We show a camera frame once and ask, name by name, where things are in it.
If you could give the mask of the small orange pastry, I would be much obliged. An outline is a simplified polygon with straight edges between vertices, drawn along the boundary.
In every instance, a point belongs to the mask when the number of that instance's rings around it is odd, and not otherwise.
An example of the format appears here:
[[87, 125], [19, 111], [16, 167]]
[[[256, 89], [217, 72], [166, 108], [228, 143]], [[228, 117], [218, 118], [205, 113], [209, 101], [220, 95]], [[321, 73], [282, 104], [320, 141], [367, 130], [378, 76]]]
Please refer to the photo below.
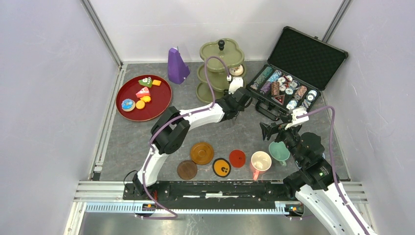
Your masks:
[[143, 96], [140, 98], [141, 101], [145, 102], [145, 103], [149, 103], [151, 101], [151, 96]]

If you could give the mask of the red triangle all-in button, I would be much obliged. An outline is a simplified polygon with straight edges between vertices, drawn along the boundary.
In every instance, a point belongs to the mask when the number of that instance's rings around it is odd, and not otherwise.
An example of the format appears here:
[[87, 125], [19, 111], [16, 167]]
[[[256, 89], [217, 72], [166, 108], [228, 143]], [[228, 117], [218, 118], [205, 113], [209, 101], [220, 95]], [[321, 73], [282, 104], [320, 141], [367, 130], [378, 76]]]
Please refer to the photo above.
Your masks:
[[282, 94], [282, 95], [272, 96], [272, 100], [278, 103], [279, 105], [284, 105], [285, 95]]

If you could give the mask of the light wooden round coaster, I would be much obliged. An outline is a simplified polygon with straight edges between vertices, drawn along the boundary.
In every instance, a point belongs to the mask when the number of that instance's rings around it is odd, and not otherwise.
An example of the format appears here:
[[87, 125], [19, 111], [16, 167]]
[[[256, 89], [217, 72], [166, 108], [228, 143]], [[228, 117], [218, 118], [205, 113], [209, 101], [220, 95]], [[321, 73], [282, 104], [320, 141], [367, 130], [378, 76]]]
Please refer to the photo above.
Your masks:
[[214, 149], [207, 142], [199, 142], [192, 146], [190, 158], [197, 165], [207, 165], [214, 157]]

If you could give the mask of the red round coaster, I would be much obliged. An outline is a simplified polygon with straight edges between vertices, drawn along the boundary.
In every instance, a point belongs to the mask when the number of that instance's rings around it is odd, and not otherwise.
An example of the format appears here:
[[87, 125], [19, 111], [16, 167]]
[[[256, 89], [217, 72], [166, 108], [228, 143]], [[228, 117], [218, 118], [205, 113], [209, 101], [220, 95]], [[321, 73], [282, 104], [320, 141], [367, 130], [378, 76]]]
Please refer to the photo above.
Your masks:
[[245, 165], [246, 154], [242, 150], [235, 149], [229, 154], [229, 162], [233, 167], [241, 168]]

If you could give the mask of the purple metronome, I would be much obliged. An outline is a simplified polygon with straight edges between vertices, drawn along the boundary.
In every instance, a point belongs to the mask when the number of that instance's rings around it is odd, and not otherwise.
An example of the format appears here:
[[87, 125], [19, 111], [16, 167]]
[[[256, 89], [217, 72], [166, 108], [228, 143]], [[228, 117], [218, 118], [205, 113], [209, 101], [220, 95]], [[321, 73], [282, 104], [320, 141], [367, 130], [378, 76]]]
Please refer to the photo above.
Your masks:
[[172, 47], [168, 52], [167, 75], [169, 81], [182, 84], [190, 75], [188, 65], [183, 61], [177, 48]]

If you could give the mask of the orange square pastry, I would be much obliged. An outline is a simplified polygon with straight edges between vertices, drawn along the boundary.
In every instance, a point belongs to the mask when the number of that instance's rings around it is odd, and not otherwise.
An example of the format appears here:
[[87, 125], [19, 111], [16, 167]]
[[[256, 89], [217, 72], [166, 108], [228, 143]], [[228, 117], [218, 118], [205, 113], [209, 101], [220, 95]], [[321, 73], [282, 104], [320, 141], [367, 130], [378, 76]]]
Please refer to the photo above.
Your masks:
[[161, 85], [161, 81], [160, 80], [153, 80], [152, 81], [152, 85], [153, 86], [160, 86]]

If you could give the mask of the red round tray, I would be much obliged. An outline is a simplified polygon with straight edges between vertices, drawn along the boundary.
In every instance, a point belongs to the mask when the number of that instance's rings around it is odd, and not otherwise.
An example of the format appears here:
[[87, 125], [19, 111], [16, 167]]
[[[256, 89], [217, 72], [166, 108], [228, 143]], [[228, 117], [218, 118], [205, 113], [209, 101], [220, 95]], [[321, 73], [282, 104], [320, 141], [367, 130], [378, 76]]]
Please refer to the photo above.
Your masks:
[[173, 92], [157, 75], [140, 75], [126, 82], [117, 93], [118, 112], [131, 121], [148, 121], [161, 115], [170, 105]]

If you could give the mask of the pink cream mug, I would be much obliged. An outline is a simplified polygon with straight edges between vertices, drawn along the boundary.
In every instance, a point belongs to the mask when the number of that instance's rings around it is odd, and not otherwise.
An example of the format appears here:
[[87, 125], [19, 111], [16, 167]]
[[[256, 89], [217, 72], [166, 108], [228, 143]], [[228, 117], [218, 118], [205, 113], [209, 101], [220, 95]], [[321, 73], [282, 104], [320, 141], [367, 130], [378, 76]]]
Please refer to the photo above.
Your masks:
[[253, 174], [253, 180], [270, 169], [272, 165], [272, 158], [264, 151], [254, 152], [250, 160], [250, 170]]

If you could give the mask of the blue frosted donut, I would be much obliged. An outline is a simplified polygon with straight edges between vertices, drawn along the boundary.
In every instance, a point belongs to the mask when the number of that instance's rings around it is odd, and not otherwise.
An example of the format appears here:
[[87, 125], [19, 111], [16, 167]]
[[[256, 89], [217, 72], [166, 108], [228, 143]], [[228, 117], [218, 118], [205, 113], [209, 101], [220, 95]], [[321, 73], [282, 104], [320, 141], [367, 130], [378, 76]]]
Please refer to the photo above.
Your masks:
[[132, 99], [125, 99], [121, 103], [121, 109], [125, 112], [130, 112], [136, 107], [136, 102]]

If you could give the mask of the black poker chip case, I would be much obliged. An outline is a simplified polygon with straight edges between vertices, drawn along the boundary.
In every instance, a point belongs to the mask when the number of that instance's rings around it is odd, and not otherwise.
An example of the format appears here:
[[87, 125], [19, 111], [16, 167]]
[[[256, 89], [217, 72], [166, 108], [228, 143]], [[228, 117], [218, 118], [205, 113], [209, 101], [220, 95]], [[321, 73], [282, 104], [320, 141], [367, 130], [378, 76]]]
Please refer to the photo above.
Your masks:
[[[276, 121], [295, 107], [310, 110], [347, 58], [347, 51], [286, 26], [266, 64], [246, 88], [257, 100], [255, 109]], [[272, 100], [282, 94], [284, 105]]]

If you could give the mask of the orange round cookie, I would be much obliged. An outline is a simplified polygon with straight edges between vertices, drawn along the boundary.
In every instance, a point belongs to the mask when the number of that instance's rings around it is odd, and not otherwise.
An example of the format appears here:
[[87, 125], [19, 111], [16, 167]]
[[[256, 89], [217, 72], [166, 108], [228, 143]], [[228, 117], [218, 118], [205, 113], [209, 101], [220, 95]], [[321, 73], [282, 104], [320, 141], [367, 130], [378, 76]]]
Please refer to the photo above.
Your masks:
[[145, 102], [143, 100], [139, 100], [136, 102], [136, 108], [142, 110], [145, 108]]

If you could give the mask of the dark wooden round coaster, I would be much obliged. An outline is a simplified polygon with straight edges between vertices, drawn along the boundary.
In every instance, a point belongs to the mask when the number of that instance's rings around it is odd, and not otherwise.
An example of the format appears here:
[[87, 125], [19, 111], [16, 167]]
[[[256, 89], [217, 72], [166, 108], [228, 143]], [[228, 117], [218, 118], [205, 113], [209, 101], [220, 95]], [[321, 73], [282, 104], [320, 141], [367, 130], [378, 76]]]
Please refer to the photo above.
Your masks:
[[185, 160], [179, 163], [177, 174], [183, 180], [193, 179], [198, 172], [197, 165], [191, 160]]

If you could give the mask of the green cake slice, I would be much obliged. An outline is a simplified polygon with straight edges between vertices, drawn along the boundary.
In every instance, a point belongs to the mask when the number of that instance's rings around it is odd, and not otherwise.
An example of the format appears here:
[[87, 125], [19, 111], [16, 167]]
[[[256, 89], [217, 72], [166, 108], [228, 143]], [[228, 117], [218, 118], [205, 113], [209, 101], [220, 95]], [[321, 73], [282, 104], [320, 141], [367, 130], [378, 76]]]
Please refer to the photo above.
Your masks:
[[153, 86], [153, 79], [151, 77], [146, 77], [139, 80], [138, 83], [144, 87], [151, 88]]

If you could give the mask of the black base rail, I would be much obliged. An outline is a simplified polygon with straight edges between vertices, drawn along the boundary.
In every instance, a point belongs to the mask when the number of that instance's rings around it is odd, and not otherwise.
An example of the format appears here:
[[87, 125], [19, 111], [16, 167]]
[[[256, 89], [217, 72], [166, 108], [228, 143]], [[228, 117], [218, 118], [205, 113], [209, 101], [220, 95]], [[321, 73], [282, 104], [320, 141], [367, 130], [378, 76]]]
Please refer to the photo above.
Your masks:
[[145, 208], [170, 210], [254, 210], [274, 209], [275, 204], [299, 205], [282, 181], [158, 181], [149, 186], [150, 197], [127, 183], [123, 200], [142, 201]]

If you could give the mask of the green three-tier serving stand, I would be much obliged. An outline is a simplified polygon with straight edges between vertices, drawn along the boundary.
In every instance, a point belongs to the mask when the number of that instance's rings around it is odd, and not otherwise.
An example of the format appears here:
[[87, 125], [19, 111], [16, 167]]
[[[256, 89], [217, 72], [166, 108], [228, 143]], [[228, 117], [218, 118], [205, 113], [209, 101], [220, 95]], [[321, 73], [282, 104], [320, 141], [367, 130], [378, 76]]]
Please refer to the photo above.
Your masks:
[[210, 103], [213, 95], [221, 98], [225, 94], [231, 83], [229, 80], [234, 77], [229, 73], [229, 68], [243, 65], [244, 73], [241, 77], [246, 75], [245, 54], [231, 38], [205, 43], [199, 53], [203, 61], [208, 60], [206, 66], [201, 65], [197, 70], [200, 83], [196, 88], [196, 97], [201, 102]]

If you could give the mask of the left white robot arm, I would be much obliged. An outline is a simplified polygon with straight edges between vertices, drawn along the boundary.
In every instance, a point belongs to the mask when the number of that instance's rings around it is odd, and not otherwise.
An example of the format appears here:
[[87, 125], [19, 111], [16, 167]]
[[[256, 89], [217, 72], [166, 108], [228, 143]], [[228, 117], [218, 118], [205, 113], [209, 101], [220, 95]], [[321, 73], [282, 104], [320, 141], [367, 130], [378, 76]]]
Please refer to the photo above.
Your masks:
[[188, 132], [194, 128], [231, 120], [252, 102], [250, 92], [240, 87], [214, 102], [189, 110], [172, 106], [158, 119], [151, 129], [149, 152], [143, 166], [133, 177], [135, 193], [141, 199], [149, 199], [154, 193], [153, 184], [166, 158], [183, 144]]

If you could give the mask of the chocolate cream donut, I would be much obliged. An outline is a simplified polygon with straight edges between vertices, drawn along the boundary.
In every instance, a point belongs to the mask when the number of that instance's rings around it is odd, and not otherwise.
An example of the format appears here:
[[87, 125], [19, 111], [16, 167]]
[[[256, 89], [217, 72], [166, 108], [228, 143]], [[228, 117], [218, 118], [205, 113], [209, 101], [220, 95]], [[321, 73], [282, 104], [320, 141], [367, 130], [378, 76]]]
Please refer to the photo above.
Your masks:
[[243, 65], [240, 65], [238, 67], [229, 68], [229, 73], [231, 74], [231, 76], [241, 77], [244, 73], [244, 67]]

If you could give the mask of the teal mug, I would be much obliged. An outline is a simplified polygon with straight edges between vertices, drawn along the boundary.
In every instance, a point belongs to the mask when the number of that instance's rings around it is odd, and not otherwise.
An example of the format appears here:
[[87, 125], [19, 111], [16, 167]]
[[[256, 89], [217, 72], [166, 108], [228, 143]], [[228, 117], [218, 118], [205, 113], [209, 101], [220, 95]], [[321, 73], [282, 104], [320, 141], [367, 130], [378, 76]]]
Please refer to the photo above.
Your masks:
[[290, 152], [284, 142], [272, 142], [269, 144], [268, 149], [272, 158], [277, 160], [282, 166], [287, 166], [286, 161], [290, 157]]

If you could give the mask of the black yellow round coaster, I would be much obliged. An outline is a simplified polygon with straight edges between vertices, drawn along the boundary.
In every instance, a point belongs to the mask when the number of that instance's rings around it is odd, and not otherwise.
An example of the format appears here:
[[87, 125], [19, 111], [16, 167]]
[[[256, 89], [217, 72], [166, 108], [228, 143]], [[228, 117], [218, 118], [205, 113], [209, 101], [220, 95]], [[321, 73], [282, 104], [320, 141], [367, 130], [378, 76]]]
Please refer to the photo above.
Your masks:
[[216, 176], [226, 178], [231, 172], [231, 164], [224, 158], [218, 158], [214, 160], [212, 169]]

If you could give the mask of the pink cake slice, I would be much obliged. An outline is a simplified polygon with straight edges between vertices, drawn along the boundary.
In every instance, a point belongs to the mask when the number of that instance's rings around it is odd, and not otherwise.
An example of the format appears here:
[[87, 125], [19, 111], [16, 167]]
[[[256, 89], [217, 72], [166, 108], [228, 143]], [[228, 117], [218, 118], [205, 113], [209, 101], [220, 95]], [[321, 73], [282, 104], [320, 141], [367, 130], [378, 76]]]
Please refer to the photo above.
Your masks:
[[151, 94], [150, 94], [150, 91], [149, 91], [149, 88], [148, 87], [143, 87], [141, 90], [139, 90], [137, 93], [136, 93], [136, 97], [137, 98], [142, 98], [142, 97], [144, 97], [144, 96], [150, 96]]

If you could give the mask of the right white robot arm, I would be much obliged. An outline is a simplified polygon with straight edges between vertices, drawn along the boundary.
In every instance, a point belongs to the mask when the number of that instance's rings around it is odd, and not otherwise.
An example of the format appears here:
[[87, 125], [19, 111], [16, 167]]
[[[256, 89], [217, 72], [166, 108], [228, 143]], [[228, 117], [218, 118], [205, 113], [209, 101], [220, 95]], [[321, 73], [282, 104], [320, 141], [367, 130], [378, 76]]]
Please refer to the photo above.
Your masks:
[[300, 126], [260, 123], [264, 140], [276, 135], [289, 150], [299, 170], [283, 179], [283, 195], [302, 202], [332, 235], [374, 235], [376, 232], [357, 211], [337, 173], [324, 157], [321, 137]]

